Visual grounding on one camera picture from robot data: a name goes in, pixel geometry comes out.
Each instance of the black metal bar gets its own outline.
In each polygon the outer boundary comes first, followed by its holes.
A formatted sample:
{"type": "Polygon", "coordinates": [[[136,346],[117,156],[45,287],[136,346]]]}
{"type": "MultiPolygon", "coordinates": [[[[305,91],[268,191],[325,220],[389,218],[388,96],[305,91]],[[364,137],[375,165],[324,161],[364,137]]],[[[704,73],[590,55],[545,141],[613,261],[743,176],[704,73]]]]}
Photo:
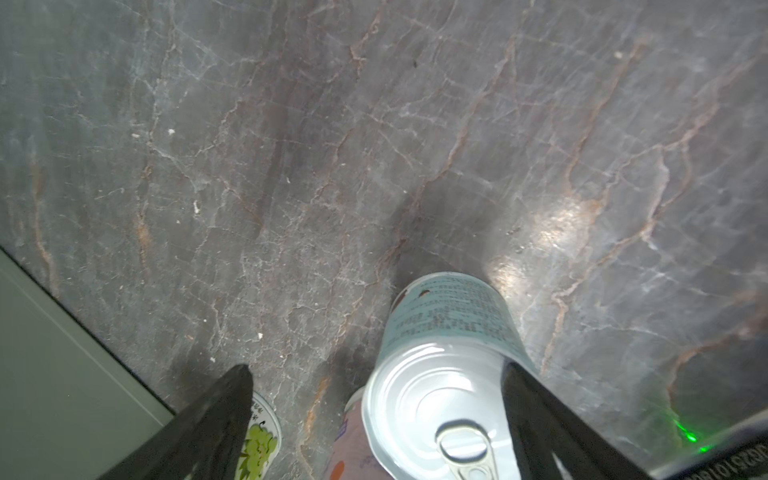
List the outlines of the black metal bar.
{"type": "Polygon", "coordinates": [[[526,480],[559,480],[553,454],[574,480],[650,480],[516,363],[505,372],[502,395],[526,480]]]}
{"type": "Polygon", "coordinates": [[[232,480],[250,418],[253,377],[232,367],[100,480],[232,480]]]}

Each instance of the can lid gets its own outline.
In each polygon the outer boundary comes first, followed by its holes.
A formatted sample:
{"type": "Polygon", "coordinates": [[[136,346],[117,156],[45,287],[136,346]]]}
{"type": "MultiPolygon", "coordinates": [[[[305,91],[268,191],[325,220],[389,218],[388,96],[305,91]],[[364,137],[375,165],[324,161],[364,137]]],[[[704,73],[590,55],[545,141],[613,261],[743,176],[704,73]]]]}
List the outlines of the can lid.
{"type": "Polygon", "coordinates": [[[457,465],[478,462],[485,467],[470,468],[473,479],[520,478],[502,400],[505,363],[501,353],[456,338],[384,359],[362,401],[379,463],[398,480],[454,480],[457,465]]]}

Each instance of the pink can label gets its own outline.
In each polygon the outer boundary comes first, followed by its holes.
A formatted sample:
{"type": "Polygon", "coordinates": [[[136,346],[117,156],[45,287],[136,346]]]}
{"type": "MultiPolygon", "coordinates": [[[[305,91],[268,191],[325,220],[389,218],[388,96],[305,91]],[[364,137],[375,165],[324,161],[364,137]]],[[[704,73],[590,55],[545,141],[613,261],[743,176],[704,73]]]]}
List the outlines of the pink can label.
{"type": "Polygon", "coordinates": [[[362,426],[362,400],[344,413],[323,480],[392,480],[371,452],[362,426]]]}

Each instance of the can label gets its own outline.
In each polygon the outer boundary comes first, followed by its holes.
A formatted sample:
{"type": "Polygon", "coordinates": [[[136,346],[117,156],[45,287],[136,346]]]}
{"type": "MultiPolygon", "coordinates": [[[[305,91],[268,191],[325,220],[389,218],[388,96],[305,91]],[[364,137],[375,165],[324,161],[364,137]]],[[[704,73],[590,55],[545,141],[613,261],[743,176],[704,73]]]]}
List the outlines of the can label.
{"type": "Polygon", "coordinates": [[[535,371],[502,296],[463,273],[433,273],[396,298],[384,329],[379,364],[403,346],[462,337],[478,340],[535,371]]]}
{"type": "Polygon", "coordinates": [[[344,412],[323,480],[392,480],[371,452],[362,425],[361,403],[362,400],[357,399],[344,412]]]}

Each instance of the metal can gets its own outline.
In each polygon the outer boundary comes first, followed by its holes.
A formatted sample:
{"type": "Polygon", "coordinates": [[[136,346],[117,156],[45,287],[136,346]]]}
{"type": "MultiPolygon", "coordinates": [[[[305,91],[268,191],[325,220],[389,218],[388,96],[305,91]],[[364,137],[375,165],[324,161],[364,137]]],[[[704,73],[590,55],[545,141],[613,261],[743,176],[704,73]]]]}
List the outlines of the metal can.
{"type": "Polygon", "coordinates": [[[408,285],[362,401],[379,463],[397,480],[519,478],[501,392],[509,361],[535,372],[491,286],[449,272],[408,285]]]}
{"type": "Polygon", "coordinates": [[[362,426],[363,390],[355,392],[346,403],[323,480],[392,480],[373,456],[362,426]]]}

